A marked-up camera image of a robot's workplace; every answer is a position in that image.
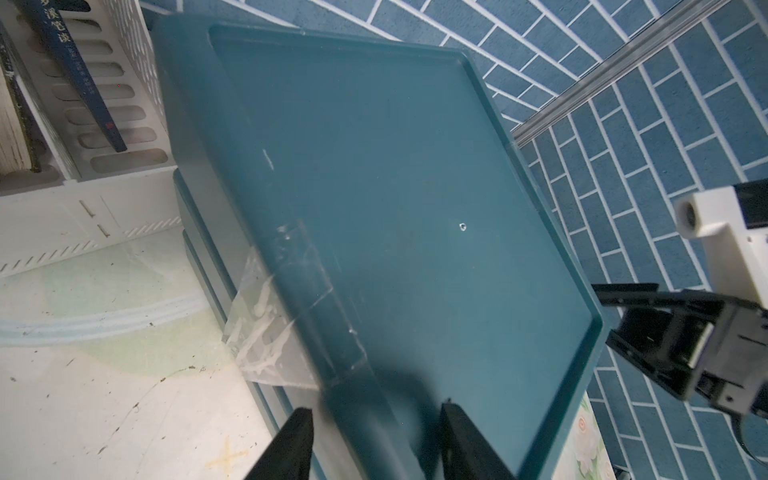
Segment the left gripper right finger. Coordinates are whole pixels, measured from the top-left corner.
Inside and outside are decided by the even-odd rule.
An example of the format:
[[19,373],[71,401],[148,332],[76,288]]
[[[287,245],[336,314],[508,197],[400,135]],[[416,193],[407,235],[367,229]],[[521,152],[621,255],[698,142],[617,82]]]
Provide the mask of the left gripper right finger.
[[445,479],[515,479],[458,404],[448,401],[441,405],[439,437]]

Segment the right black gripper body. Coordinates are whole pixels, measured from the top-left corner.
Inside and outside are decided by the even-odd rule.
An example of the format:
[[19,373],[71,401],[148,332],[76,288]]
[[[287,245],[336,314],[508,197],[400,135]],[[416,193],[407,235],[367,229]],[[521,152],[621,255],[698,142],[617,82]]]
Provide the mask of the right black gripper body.
[[732,416],[767,415],[767,311],[733,296],[596,284],[624,313],[608,346],[678,400],[694,394]]

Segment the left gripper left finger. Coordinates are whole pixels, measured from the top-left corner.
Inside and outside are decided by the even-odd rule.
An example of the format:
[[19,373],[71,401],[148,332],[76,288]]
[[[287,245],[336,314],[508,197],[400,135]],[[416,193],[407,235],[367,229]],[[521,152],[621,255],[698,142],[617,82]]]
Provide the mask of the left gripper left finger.
[[308,480],[313,455],[312,410],[297,408],[272,439],[245,480]]

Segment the teal three-drawer cabinet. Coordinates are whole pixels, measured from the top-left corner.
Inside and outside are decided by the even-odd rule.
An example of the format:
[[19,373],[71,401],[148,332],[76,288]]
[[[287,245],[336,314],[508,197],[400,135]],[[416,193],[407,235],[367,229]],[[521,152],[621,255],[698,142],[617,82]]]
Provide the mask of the teal three-drawer cabinet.
[[319,386],[325,475],[437,479],[441,405],[555,471],[606,337],[469,55],[191,14],[152,30],[177,177],[255,253]]

